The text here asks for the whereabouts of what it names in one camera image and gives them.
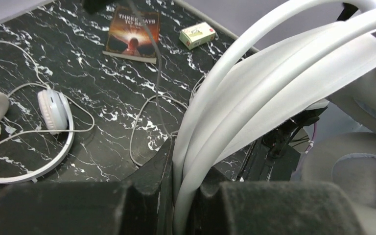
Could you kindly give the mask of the large white over-ear headphones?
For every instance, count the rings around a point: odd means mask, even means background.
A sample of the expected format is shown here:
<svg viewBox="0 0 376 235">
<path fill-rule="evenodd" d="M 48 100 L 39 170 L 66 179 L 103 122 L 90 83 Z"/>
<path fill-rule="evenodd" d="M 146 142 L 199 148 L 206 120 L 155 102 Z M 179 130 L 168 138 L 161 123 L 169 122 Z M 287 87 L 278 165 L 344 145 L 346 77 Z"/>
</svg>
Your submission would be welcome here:
<svg viewBox="0 0 376 235">
<path fill-rule="evenodd" d="M 227 111 L 211 115 L 212 99 L 217 96 L 235 62 L 259 39 L 290 17 L 320 5 L 319 0 L 289 0 L 273 9 L 246 30 L 213 66 L 190 103 L 177 132 L 172 155 L 174 216 L 172 232 L 185 233 L 196 190 L 218 159 L 264 106 L 293 80 L 348 42 L 376 30 L 376 0 L 352 0 L 361 14 L 347 20 L 330 33 L 312 39 L 263 77 L 250 91 L 240 89 L 233 97 L 241 99 Z M 212 117 L 210 130 L 201 127 Z"/>
</svg>

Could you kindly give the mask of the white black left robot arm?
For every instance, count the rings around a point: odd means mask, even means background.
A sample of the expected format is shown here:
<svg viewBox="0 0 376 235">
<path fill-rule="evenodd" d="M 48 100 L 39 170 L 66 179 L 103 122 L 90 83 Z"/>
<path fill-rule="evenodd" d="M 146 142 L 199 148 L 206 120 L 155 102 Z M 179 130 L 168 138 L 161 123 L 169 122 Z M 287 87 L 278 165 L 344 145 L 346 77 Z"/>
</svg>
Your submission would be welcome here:
<svg viewBox="0 0 376 235">
<path fill-rule="evenodd" d="M 269 182 L 274 162 L 318 112 L 297 115 L 250 145 L 231 182 L 212 168 L 195 193 L 185 235 L 362 235 L 348 198 L 330 183 Z M 166 141 L 147 166 L 121 182 L 7 186 L 0 235 L 172 235 L 171 151 Z"/>
</svg>

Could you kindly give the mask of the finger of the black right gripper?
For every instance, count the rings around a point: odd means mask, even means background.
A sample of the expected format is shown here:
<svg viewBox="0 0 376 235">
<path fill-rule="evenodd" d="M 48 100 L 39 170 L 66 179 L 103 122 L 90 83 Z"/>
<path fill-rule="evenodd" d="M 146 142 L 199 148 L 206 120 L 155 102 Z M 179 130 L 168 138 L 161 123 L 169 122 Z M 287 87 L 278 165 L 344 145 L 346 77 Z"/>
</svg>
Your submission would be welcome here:
<svg viewBox="0 0 376 235">
<path fill-rule="evenodd" d="M 116 2 L 116 0 L 82 0 L 81 5 L 85 12 L 95 14 L 105 10 L 108 5 L 114 2 Z"/>
</svg>

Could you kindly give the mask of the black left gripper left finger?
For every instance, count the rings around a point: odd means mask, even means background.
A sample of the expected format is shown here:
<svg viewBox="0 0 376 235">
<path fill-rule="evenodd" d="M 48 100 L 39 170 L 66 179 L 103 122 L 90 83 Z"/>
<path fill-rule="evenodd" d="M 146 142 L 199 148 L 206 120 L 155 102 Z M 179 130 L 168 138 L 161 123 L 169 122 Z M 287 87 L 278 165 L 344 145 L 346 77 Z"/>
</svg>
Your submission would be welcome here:
<svg viewBox="0 0 376 235">
<path fill-rule="evenodd" d="M 120 182 L 8 186 L 0 193 L 0 235 L 169 235 L 174 142 Z"/>
</svg>

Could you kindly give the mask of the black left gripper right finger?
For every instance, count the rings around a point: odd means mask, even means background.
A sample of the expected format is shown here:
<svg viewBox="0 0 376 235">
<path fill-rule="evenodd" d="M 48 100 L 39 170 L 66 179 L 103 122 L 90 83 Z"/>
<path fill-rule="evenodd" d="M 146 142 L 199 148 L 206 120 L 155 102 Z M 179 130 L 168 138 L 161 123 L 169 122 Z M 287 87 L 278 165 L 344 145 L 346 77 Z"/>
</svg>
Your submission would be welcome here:
<svg viewBox="0 0 376 235">
<path fill-rule="evenodd" d="M 190 235 L 363 235 L 348 197 L 331 183 L 233 182 L 213 168 L 188 217 Z"/>
</svg>

